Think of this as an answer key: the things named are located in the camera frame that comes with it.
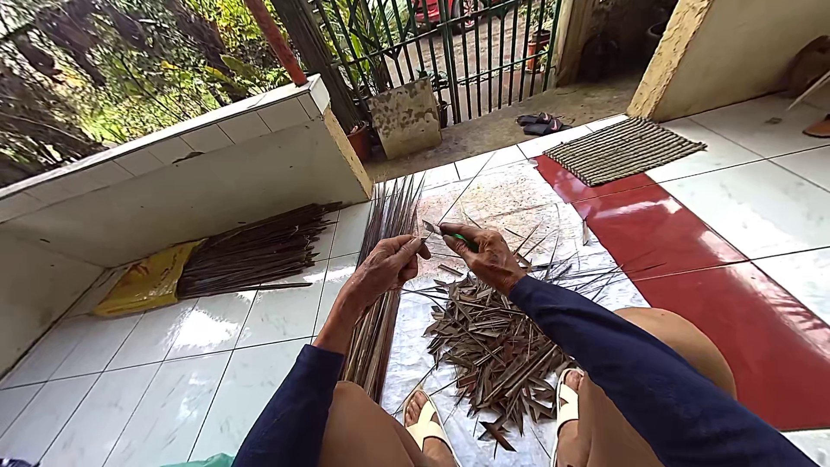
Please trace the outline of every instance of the red floor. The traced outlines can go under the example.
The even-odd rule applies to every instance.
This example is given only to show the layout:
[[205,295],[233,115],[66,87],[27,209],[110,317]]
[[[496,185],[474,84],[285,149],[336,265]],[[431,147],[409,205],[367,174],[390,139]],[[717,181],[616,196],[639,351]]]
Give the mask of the red floor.
[[548,157],[537,169],[653,307],[698,326],[739,400],[779,430],[830,426],[830,327],[647,175],[589,188]]

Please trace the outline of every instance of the woven mat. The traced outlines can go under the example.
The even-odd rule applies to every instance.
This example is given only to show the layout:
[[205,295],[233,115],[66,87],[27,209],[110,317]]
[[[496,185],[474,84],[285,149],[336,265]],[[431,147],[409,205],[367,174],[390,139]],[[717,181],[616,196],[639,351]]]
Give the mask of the woven mat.
[[587,186],[640,174],[706,149],[644,118],[630,118],[544,152]]

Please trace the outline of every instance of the iron railing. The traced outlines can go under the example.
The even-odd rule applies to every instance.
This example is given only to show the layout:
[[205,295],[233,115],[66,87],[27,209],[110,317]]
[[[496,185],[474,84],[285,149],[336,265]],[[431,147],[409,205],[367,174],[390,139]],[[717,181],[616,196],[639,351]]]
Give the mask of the iron railing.
[[[437,0],[437,23],[425,1],[309,0],[334,49],[331,66],[345,76],[357,105],[366,110],[366,98],[429,76],[456,124],[548,89],[559,1]],[[466,11],[471,3],[475,9]],[[417,11],[423,11],[422,30]]]

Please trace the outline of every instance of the navy blue sleeve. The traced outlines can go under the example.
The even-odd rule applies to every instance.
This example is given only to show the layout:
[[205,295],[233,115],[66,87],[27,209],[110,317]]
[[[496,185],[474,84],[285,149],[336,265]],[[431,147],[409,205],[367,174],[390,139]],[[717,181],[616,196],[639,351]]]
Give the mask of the navy blue sleeve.
[[815,465],[669,346],[582,295],[527,276],[510,300],[577,359],[666,467]]
[[242,442],[232,467],[316,467],[343,355],[303,346]]

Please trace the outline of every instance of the person's left hand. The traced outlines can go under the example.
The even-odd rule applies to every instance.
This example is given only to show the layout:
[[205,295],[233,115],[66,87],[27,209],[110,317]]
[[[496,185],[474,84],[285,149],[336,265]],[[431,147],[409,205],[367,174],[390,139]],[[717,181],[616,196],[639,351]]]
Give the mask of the person's left hand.
[[374,303],[388,290],[403,287],[417,276],[417,254],[429,259],[427,245],[413,235],[398,235],[378,242],[338,294],[360,310]]

